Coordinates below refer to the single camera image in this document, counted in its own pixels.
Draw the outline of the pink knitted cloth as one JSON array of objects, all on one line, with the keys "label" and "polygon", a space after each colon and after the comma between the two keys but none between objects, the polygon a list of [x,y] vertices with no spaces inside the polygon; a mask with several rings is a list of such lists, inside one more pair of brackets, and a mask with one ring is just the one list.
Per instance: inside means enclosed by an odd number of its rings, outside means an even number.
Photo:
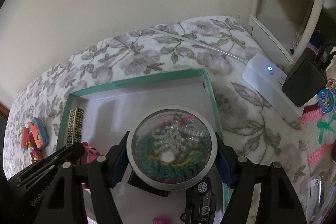
[{"label": "pink knitted cloth", "polygon": [[316,103],[307,105],[298,121],[304,136],[304,141],[300,145],[307,152],[309,168],[328,169],[333,165],[335,111],[324,113]]}]

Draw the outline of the brown puppy toy figure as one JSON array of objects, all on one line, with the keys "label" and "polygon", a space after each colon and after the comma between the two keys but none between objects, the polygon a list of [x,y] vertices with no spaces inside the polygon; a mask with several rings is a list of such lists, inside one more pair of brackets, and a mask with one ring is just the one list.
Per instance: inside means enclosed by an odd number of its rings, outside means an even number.
[{"label": "brown puppy toy figure", "polygon": [[43,151],[37,147],[34,138],[27,139],[26,145],[30,149],[31,162],[35,163],[43,159]]}]

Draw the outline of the purple lip balm tube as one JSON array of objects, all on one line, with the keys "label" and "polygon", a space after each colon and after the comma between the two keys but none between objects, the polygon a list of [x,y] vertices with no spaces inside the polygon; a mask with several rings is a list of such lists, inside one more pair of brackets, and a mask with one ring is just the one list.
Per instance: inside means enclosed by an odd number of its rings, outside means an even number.
[{"label": "purple lip balm tube", "polygon": [[171,224],[171,219],[168,217],[155,217],[153,224]]}]

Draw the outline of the teal cardboard box lid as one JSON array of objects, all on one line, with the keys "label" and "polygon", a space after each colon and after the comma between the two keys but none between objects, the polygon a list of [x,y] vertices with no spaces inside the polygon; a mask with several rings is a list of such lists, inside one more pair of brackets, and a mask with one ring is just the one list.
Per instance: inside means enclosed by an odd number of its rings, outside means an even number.
[{"label": "teal cardboard box lid", "polygon": [[[139,124],[151,110],[167,105],[185,106],[209,121],[222,133],[219,112],[205,69],[158,73],[85,88],[69,95],[64,109],[57,148],[66,145],[68,117],[72,108],[83,109],[82,141],[94,146],[102,155],[120,143],[125,133]],[[131,167],[112,190],[123,223],[152,223],[166,217],[181,223],[186,192],[171,192],[160,197],[128,184]]]}]

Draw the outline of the round tin with beads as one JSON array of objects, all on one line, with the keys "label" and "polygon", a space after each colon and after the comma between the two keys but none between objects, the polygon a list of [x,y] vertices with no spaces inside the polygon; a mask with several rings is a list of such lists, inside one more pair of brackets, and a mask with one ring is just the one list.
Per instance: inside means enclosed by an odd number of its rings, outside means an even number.
[{"label": "round tin with beads", "polygon": [[145,114],[126,144],[133,172],[164,191],[184,190],[207,176],[218,151],[216,133],[197,111],[169,105]]}]

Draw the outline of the white power strip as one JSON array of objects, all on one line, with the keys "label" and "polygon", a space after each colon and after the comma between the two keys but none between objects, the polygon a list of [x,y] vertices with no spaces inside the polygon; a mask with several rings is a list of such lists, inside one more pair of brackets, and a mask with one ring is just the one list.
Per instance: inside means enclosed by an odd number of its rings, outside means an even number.
[{"label": "white power strip", "polygon": [[257,53],[246,64],[242,78],[260,93],[288,123],[297,120],[303,107],[297,107],[282,91],[286,74],[270,59]]}]

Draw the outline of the red toy piece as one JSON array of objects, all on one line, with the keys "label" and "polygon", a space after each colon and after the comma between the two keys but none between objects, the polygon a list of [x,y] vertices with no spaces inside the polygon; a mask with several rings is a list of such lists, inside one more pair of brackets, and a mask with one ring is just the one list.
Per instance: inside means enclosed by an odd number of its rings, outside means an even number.
[{"label": "red toy piece", "polygon": [[27,127],[24,127],[22,129],[22,134],[21,134],[21,147],[23,149],[28,149],[28,135],[29,135],[29,129]]}]

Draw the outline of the gold metal hair comb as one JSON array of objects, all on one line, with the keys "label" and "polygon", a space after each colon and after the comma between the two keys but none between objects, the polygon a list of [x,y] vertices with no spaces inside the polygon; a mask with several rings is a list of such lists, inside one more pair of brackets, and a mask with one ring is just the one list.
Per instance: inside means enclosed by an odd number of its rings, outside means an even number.
[{"label": "gold metal hair comb", "polygon": [[67,147],[72,146],[76,142],[81,143],[83,117],[84,110],[78,107],[71,109],[67,127]]}]

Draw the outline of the large pink blue toy block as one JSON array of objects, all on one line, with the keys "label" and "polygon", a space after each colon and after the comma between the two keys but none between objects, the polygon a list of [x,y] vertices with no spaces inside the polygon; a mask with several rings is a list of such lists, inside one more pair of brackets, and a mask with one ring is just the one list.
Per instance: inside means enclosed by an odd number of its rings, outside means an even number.
[{"label": "large pink blue toy block", "polygon": [[28,127],[29,132],[33,135],[36,146],[40,149],[44,149],[49,143],[49,138],[43,121],[40,118],[34,117],[31,122],[28,123]]}]

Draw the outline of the black toy car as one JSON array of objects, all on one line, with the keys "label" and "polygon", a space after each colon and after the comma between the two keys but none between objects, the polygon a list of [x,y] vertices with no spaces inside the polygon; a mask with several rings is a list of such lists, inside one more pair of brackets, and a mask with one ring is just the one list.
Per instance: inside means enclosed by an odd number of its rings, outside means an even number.
[{"label": "black toy car", "polygon": [[212,224],[215,219],[217,197],[212,191],[212,183],[209,176],[186,190],[185,212],[180,219],[189,224]]}]

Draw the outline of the pink wrist band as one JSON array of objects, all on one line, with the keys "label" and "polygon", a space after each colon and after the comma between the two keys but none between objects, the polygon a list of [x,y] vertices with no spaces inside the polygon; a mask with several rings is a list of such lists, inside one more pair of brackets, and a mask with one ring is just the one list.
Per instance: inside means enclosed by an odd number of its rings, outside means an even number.
[{"label": "pink wrist band", "polygon": [[80,158],[80,167],[79,167],[79,174],[82,178],[82,188],[89,189],[89,182],[88,182],[88,167],[87,165],[93,162],[100,156],[98,150],[91,146],[87,142],[82,142],[82,145],[85,149],[84,155]]}]

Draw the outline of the black power adapter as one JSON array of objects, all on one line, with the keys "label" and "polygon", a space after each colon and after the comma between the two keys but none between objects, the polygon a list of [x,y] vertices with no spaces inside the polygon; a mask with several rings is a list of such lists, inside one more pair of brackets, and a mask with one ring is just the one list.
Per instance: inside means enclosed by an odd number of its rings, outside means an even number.
[{"label": "black power adapter", "polygon": [[289,72],[282,86],[284,94],[301,107],[318,94],[326,85],[326,73],[320,71],[313,61],[304,59]]}]

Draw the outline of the floral grey white blanket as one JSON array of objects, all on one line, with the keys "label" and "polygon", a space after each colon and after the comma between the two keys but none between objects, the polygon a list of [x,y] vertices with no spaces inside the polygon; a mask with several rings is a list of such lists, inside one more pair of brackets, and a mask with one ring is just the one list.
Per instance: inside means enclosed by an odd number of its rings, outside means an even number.
[{"label": "floral grey white blanket", "polygon": [[[49,138],[43,159],[57,148],[69,95],[102,84],[158,73],[205,69],[215,96],[223,143],[256,164],[279,162],[305,213],[309,169],[298,120],[286,122],[277,110],[242,78],[247,62],[260,53],[254,38],[229,16],[205,16],[127,32],[105,39],[60,62],[52,62],[18,93],[6,126],[1,187],[31,162],[21,147],[24,127],[40,118]],[[214,223],[221,223],[233,190],[215,166],[207,174],[217,197]],[[246,223],[256,223],[261,184],[253,191]]]}]

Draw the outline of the white plastic shelf rack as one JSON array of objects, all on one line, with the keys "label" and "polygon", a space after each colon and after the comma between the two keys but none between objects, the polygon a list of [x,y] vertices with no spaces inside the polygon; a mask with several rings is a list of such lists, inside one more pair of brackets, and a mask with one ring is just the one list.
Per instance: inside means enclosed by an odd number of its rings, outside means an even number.
[{"label": "white plastic shelf rack", "polygon": [[282,70],[288,72],[316,31],[335,40],[335,0],[253,0],[248,31]]}]

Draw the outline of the dark wooden furniture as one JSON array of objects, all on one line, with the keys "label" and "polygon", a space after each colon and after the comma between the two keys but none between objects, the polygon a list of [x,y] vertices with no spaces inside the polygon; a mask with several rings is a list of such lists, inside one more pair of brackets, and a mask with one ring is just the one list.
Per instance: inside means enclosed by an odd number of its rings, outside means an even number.
[{"label": "dark wooden furniture", "polygon": [[10,109],[0,102],[1,130],[5,129],[9,119]]}]

